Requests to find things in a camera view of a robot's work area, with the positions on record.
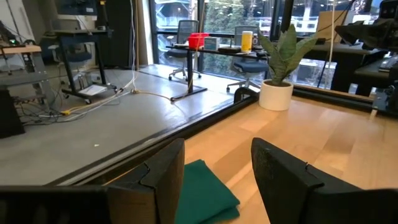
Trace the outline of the folded dark green cloth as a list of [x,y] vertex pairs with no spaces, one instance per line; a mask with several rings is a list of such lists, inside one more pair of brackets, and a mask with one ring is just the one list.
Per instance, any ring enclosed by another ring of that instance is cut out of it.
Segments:
[[184,167],[175,224],[216,224],[240,216],[240,201],[209,169],[197,160]]

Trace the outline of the grey mesh office chair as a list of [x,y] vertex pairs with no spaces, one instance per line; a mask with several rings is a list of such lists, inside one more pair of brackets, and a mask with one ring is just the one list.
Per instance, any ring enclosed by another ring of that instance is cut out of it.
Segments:
[[[176,44],[185,45],[188,41],[188,38],[191,34],[196,33],[198,31],[198,21],[197,20],[181,20],[178,22],[177,29],[177,42]],[[177,73],[182,73],[183,78],[187,81],[187,51],[180,49],[170,49],[167,51],[167,56],[176,58],[178,61],[182,62],[182,67],[173,70],[172,73],[169,74],[169,80]]]

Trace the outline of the black rolling cart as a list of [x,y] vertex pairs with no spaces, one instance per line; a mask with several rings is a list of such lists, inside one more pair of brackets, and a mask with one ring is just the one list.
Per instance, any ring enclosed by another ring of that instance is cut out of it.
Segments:
[[70,84],[69,89],[62,89],[62,92],[65,95],[79,97],[81,99],[84,99],[84,101],[86,102],[87,105],[90,105],[90,104],[92,104],[92,101],[91,101],[92,98],[95,95],[99,94],[99,92],[94,93],[94,94],[80,93],[77,90],[77,88],[75,86],[75,81],[73,79],[73,74],[72,74],[72,70],[70,67],[70,63],[67,59],[66,49],[69,45],[84,44],[84,43],[89,43],[89,42],[93,42],[95,44],[96,59],[98,61],[98,68],[99,68],[99,73],[100,73],[100,77],[101,77],[101,83],[94,82],[90,87],[100,86],[101,88],[104,88],[104,91],[113,90],[115,93],[118,92],[116,86],[111,85],[106,82],[104,63],[102,60],[102,56],[100,54],[100,44],[98,43],[99,39],[100,39],[99,36],[105,35],[107,37],[111,37],[113,30],[111,30],[111,29],[106,29],[106,30],[98,30],[98,29],[93,29],[93,30],[54,30],[53,33],[55,34],[58,46],[60,47],[61,59],[65,66],[68,81]]

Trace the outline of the black frame corner bracket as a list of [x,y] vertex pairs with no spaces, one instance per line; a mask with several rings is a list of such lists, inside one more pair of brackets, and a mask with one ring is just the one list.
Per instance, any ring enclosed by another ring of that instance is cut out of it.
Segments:
[[248,88],[248,87],[239,87],[234,92],[234,103],[239,103],[244,100],[254,100],[257,101],[259,99],[258,92]]

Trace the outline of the white and blue box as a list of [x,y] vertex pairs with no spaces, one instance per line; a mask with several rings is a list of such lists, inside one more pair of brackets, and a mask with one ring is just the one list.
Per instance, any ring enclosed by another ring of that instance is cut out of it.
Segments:
[[220,47],[220,38],[219,37],[205,37],[204,38],[204,50],[213,50],[217,51],[218,48]]

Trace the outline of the snake plant in white pot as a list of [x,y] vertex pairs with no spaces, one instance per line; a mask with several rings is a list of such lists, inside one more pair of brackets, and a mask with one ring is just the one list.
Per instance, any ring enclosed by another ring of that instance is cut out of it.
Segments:
[[285,79],[299,66],[301,59],[313,49],[317,42],[315,35],[297,41],[292,24],[281,33],[277,43],[260,36],[259,40],[267,52],[267,64],[271,78],[261,83],[259,105],[271,111],[285,111],[290,106],[294,85]]

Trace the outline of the yellow canister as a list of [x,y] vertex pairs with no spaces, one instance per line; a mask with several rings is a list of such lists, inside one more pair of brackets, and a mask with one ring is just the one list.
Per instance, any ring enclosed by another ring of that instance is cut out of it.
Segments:
[[241,51],[243,53],[249,53],[252,49],[252,31],[243,31],[241,36]]

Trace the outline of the black aluminium table frame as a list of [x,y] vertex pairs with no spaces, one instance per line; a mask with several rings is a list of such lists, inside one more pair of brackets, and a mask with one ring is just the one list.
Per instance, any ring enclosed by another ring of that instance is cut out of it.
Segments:
[[[377,91],[376,98],[381,93],[381,90]],[[384,116],[398,118],[397,114],[385,112],[375,106],[374,100],[376,98],[368,99],[361,95],[350,95],[338,91],[310,89],[301,86],[294,87],[293,95],[365,112],[376,109]],[[159,131],[102,159],[92,162],[81,169],[58,178],[47,185],[103,184],[122,172],[134,168],[139,163],[158,152],[160,148],[171,143],[174,139],[188,139],[255,102],[254,100],[244,100],[239,103],[232,102],[218,106],[213,111],[199,113],[188,118],[188,120],[184,121],[182,124],[177,124],[171,128]]]

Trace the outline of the red plastic bin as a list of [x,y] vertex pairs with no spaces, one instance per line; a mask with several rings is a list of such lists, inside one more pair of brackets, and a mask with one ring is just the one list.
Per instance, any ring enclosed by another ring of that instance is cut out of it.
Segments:
[[205,44],[205,38],[209,36],[209,33],[199,32],[199,33],[192,33],[188,37],[188,47],[190,49],[199,49],[203,47]]

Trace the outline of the blue seat office chair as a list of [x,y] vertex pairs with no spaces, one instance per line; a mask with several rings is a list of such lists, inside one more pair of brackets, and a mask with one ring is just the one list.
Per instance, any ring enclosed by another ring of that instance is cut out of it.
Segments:
[[[236,26],[234,28],[234,43],[235,46],[241,46],[242,44],[242,39],[245,39],[247,34],[252,34],[252,37],[249,39],[249,42],[251,44],[251,47],[253,46],[252,44],[252,38],[253,37],[258,37],[260,34],[260,30],[256,26]],[[251,56],[254,56],[254,54],[251,53],[251,48],[246,51],[244,50],[244,53],[249,53]],[[235,57],[233,61],[231,62],[231,69],[235,70],[238,74],[241,74],[245,77],[245,81],[237,82],[237,83],[232,83],[227,85],[226,91],[230,91],[230,86],[235,86],[238,85],[239,87],[247,87],[249,88],[250,86],[253,86],[254,88],[260,89],[261,87],[257,85],[256,83],[251,81],[251,78],[255,74],[259,73],[264,73],[265,77],[267,76],[267,73],[269,71],[268,64],[265,63],[264,60],[257,60],[257,59],[252,59],[252,58],[242,58],[242,57]]]

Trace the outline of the cardboard box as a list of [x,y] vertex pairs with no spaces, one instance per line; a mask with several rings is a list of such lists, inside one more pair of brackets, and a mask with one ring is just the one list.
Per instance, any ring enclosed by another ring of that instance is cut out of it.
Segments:
[[328,40],[336,35],[335,27],[348,25],[353,21],[352,11],[323,11],[319,14],[316,37]]

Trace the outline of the black desk with items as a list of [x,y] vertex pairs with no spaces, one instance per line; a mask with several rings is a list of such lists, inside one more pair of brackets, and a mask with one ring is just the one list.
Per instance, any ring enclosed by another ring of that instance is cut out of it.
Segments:
[[267,54],[263,53],[260,57],[258,57],[254,52],[250,53],[232,53],[232,52],[225,52],[225,51],[219,51],[219,50],[205,50],[203,48],[195,49],[195,48],[190,48],[188,46],[177,46],[177,44],[174,44],[172,46],[167,46],[168,49],[177,49],[177,50],[184,50],[186,51],[185,56],[187,57],[187,74],[186,78],[188,79],[188,88],[187,91],[181,95],[173,96],[171,97],[171,102],[174,101],[179,101],[184,99],[185,97],[201,93],[203,91],[207,91],[207,88],[201,88],[194,90],[193,89],[193,54],[197,53],[207,53],[207,54],[217,54],[217,55],[225,55],[229,57],[239,57],[239,58],[249,58],[249,59],[255,59],[255,60],[264,60],[266,61]]

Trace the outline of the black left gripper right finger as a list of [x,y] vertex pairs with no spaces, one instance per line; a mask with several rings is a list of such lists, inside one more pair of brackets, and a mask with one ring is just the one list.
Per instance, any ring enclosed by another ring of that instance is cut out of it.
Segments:
[[251,157],[271,224],[398,224],[398,189],[361,189],[261,138]]

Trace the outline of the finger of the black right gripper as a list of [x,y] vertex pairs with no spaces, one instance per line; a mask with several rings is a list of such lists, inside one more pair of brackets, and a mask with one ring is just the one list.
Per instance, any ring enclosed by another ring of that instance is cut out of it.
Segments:
[[335,32],[350,45],[354,45],[360,40],[368,46],[375,47],[377,44],[377,34],[374,34],[375,31],[377,31],[377,26],[366,25],[360,21],[335,27]]

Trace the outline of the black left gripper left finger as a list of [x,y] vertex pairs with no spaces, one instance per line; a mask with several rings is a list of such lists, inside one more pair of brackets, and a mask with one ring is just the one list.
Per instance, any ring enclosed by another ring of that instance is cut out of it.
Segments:
[[176,139],[108,184],[112,224],[174,224],[183,182],[185,141]]

